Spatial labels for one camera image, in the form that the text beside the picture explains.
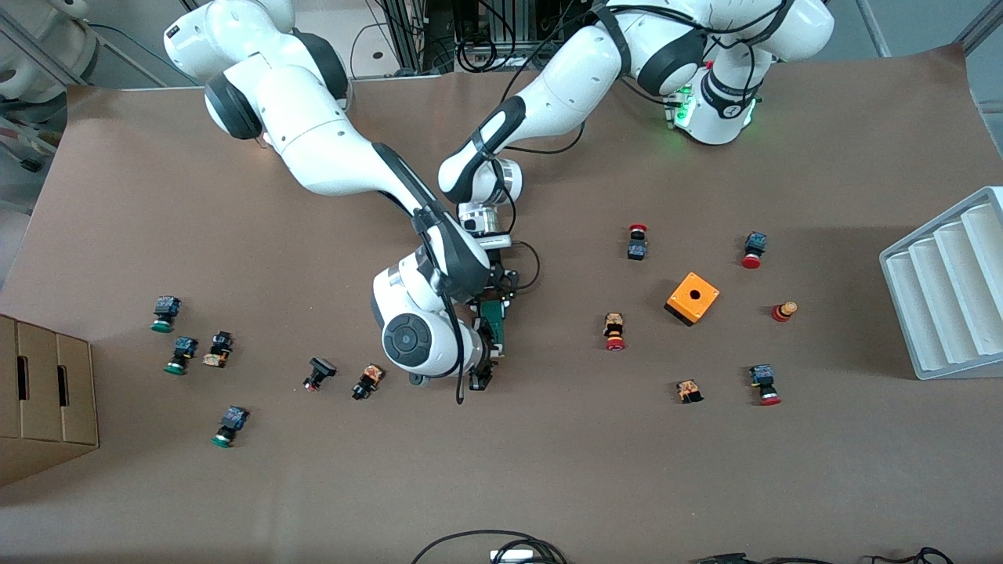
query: orange box with round hole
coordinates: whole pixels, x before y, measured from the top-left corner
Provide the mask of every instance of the orange box with round hole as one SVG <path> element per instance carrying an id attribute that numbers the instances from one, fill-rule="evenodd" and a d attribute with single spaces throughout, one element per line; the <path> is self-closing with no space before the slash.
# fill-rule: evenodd
<path id="1" fill-rule="evenodd" d="M 703 319 L 710 304 L 714 303 L 720 294 L 717 288 L 691 272 L 686 275 L 675 292 L 665 300 L 665 309 L 675 315 L 686 326 Z"/>

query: blue cable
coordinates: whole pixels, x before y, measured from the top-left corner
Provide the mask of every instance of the blue cable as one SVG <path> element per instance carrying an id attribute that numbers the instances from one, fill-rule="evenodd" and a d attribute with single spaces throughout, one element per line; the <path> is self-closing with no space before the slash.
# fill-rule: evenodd
<path id="1" fill-rule="evenodd" d="M 178 70 L 178 67 L 176 67 L 175 65 L 171 64 L 170 62 L 168 62 L 166 59 L 164 59 L 160 55 L 154 53 L 149 48 L 147 48 L 145 45 L 143 45 L 142 43 L 140 43 L 140 42 L 136 41 L 135 39 L 133 39 L 131 35 L 129 35 L 128 33 L 125 33 L 124 31 L 118 29 L 117 27 L 112 27 L 110 25 L 104 25 L 104 24 L 100 24 L 100 23 L 88 23 L 87 25 L 89 25 L 90 27 L 97 27 L 97 28 L 100 28 L 100 29 L 110 29 L 111 31 L 114 31 L 115 33 L 121 34 L 122 37 L 124 37 L 124 38 L 128 39 L 129 41 L 131 41 L 132 43 L 134 43 L 137 47 L 139 47 L 143 51 L 146 51 L 147 53 L 149 53 L 149 55 L 151 57 L 155 58 L 156 60 L 158 60 L 158 61 L 162 62 L 163 64 L 168 65 L 169 67 L 171 67 L 171 70 L 174 70 L 178 74 L 181 74 L 182 76 L 184 76 L 189 82 L 195 84 L 196 86 L 201 86 L 202 85 L 202 84 L 196 82 L 195 80 L 193 80 L 192 77 L 189 76 L 188 74 L 185 74 L 181 70 Z"/>

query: brown table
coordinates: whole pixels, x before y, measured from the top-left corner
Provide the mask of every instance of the brown table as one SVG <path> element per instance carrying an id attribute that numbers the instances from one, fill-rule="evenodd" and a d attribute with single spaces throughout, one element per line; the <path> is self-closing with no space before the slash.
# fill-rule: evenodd
<path id="1" fill-rule="evenodd" d="M 357 85 L 353 120 L 432 181 L 506 75 Z M 745 551 L 856 562 L 937 546 L 1003 558 L 1003 380 L 915 379 L 878 253 L 1003 165 L 959 49 L 781 65 L 739 139 L 702 147 L 622 85 L 557 157 L 519 156 L 517 234 L 543 257 L 489 389 L 407 383 L 369 313 L 374 274 L 417 239 L 376 195 L 323 198 L 216 128 L 198 90 L 71 91 L 72 120 L 2 311 L 94 343 L 101 448 L 0 490 L 9 562 L 408 562 L 481 527 L 581 564 Z M 538 142 L 557 147 L 565 139 Z M 648 224 L 649 258 L 625 259 Z M 752 230 L 758 271 L 738 266 Z M 514 253 L 530 274 L 533 261 Z M 721 290 L 687 328 L 689 271 Z M 148 325 L 160 294 L 178 331 Z M 786 325 L 768 307 L 801 306 Z M 628 348 L 603 349 L 607 311 Z M 173 339 L 236 333 L 226 369 L 160 371 Z M 340 369 L 319 393 L 311 356 Z M 369 400 L 349 388 L 388 368 Z M 746 367 L 769 362 L 783 403 Z M 680 405 L 696 378 L 707 399 Z M 230 404 L 237 448 L 210 443 Z M 481 562 L 498 540 L 428 562 Z"/>

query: red base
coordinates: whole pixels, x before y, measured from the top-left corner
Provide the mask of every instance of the red base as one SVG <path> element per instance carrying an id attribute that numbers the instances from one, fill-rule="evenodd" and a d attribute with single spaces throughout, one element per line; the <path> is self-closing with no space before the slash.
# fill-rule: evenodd
<path id="1" fill-rule="evenodd" d="M 783 314 L 780 313 L 780 306 L 778 306 L 778 305 L 774 305 L 773 306 L 773 310 L 770 311 L 769 314 L 770 314 L 770 316 L 773 317 L 773 321 L 779 321 L 780 323 L 786 323 L 787 321 L 790 320 L 789 317 L 784 317 Z"/>

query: white robotic arm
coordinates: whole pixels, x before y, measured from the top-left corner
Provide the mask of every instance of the white robotic arm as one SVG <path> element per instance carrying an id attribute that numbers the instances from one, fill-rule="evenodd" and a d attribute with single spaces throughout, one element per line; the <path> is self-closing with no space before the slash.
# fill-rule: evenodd
<path id="1" fill-rule="evenodd" d="M 832 18 L 820 0 L 611 0 L 576 32 L 526 88 L 506 99 L 439 168 L 439 187 L 464 210 L 496 206 L 499 170 L 522 180 L 497 154 L 518 140 L 579 126 L 620 76 L 652 96 L 699 84 L 677 125 L 709 145 L 738 135 L 774 56 L 797 60 L 828 41 Z M 722 41 L 701 68 L 708 37 Z M 522 186 L 513 197 L 518 198 Z"/>
<path id="2" fill-rule="evenodd" d="M 261 135 L 305 188 L 379 192 L 411 218 L 421 247 L 373 280 L 373 315 L 390 359 L 427 377 L 483 369 L 490 343 L 455 317 L 452 303 L 483 291 L 486 253 L 396 153 L 355 130 L 340 59 L 319 37 L 283 33 L 276 4 L 215 0 L 170 27 L 164 44 L 179 68 L 207 80 L 217 124 L 238 138 Z"/>

